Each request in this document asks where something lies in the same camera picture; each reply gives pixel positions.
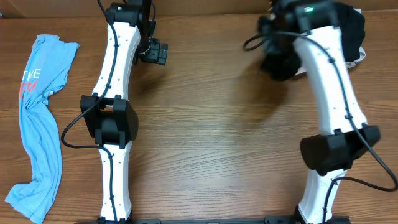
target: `light blue fabric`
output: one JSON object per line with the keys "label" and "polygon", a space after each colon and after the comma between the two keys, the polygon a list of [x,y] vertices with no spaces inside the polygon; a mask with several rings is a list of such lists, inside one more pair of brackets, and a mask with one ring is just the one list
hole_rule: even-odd
{"label": "light blue fabric", "polygon": [[57,123],[47,105],[68,79],[77,43],[64,43],[56,35],[38,35],[26,65],[19,92],[19,127],[32,163],[32,182],[17,184],[6,202],[42,223],[55,201],[61,181],[62,156]]}

